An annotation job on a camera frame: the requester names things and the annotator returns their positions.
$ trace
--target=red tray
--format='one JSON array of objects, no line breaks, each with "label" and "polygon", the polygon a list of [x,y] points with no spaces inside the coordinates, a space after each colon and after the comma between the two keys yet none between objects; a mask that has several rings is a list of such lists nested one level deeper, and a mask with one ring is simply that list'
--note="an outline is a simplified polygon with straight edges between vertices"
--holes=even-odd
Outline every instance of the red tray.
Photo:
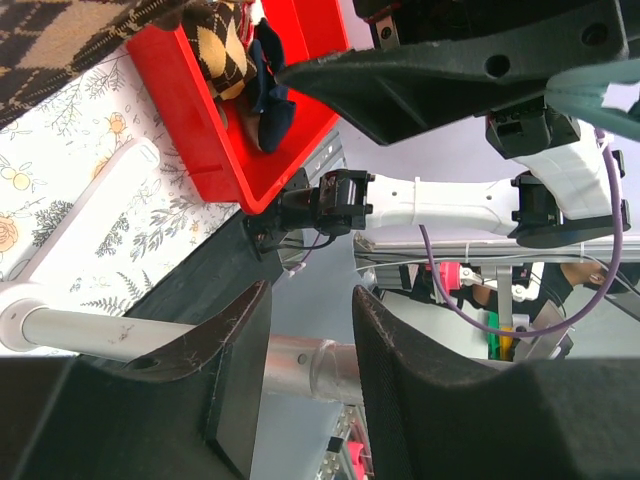
[{"label": "red tray", "polygon": [[[262,5],[289,64],[348,48],[338,0]],[[246,213],[263,212],[338,118],[323,104],[290,92],[298,105],[295,121],[278,150],[267,155],[246,140],[233,102],[225,102],[225,130],[182,29],[148,27],[127,48],[206,202],[238,202]]]}]

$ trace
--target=hole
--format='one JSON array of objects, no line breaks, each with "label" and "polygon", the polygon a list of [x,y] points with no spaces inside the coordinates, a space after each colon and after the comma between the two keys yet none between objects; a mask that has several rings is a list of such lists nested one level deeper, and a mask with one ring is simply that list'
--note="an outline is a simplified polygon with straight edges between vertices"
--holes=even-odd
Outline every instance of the hole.
[{"label": "hole", "polygon": [[492,78],[504,77],[511,69],[511,62],[505,55],[494,55],[484,62],[484,71]]},{"label": "hole", "polygon": [[609,29],[604,23],[594,23],[582,32],[582,43],[588,47],[602,45],[609,38]]},{"label": "hole", "polygon": [[155,367],[156,365],[159,365],[159,364],[160,362],[157,361],[155,358],[141,357],[141,358],[136,358],[135,360],[130,362],[129,368],[131,370],[146,370],[148,368]]}]

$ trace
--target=person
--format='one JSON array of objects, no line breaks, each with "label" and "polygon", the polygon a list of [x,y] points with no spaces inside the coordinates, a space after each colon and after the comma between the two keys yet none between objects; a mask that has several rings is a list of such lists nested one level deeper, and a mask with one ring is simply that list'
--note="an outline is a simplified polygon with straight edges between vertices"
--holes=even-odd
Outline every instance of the person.
[{"label": "person", "polygon": [[[591,290],[597,290],[604,283],[607,270],[598,262],[581,263],[546,263],[542,278],[540,292],[535,300],[513,302],[514,314],[529,315],[531,321],[535,320],[547,301],[551,300],[558,308],[562,308],[575,287],[582,285]],[[624,263],[620,265],[618,275],[625,283],[635,287],[640,281],[640,263]],[[620,281],[616,281],[608,290],[609,294],[624,293],[628,289]],[[434,300],[435,285],[431,278],[431,271],[421,265],[411,292],[395,291],[408,296],[412,300],[427,304],[436,304]],[[467,301],[478,310],[487,310],[498,313],[498,294],[483,285],[462,287],[451,292],[451,296],[457,300],[458,306]]]}]

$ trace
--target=black plastic cover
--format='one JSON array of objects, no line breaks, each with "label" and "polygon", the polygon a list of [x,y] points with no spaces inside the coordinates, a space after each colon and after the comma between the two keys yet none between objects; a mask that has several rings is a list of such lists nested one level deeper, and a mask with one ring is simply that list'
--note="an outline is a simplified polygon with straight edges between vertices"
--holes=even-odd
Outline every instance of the black plastic cover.
[{"label": "black plastic cover", "polygon": [[[525,2],[510,3],[515,9]],[[617,1],[571,4],[582,6],[475,38],[350,51],[295,64],[278,81],[389,145],[538,97],[556,73],[628,56]]]},{"label": "black plastic cover", "polygon": [[248,480],[271,287],[127,366],[0,361],[0,478]]},{"label": "black plastic cover", "polygon": [[376,480],[640,478],[640,360],[497,372],[362,287],[353,324]]}]

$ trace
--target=patterned fabric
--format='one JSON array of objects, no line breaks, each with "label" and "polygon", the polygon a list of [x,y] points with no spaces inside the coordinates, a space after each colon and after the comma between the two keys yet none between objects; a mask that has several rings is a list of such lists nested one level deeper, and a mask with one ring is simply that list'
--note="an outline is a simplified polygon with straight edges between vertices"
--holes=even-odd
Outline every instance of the patterned fabric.
[{"label": "patterned fabric", "polygon": [[0,128],[188,0],[0,0]]},{"label": "patterned fabric", "polygon": [[[122,193],[130,203],[113,225],[96,216],[91,228],[104,240],[94,255],[58,263],[73,272],[64,286],[70,310],[122,315],[238,211],[237,204],[200,200],[120,47],[0,130],[0,289],[18,277],[110,159],[142,137],[160,150],[160,165],[138,189]],[[9,354],[0,345],[0,357]]]},{"label": "patterned fabric", "polygon": [[243,17],[236,2],[202,1],[185,8],[182,27],[214,98],[236,98],[256,76],[242,43]]},{"label": "patterned fabric", "polygon": [[242,3],[242,21],[240,23],[239,37],[245,49],[248,49],[251,42],[253,42],[254,26],[251,18],[253,4],[253,0]]}]

